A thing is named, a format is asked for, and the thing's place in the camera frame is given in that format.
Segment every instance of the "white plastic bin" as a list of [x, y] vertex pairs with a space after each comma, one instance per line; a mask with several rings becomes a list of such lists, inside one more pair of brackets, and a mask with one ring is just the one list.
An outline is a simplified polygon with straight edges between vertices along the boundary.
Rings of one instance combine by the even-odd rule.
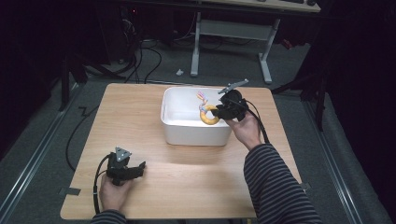
[[[220, 89], [196, 87], [172, 87], [163, 95], [161, 121], [168, 144], [184, 146], [224, 146], [230, 137], [231, 128], [221, 119], [215, 125], [207, 125], [200, 119], [198, 91], [207, 98], [207, 105], [221, 104]], [[212, 119], [209, 111], [207, 117]]]

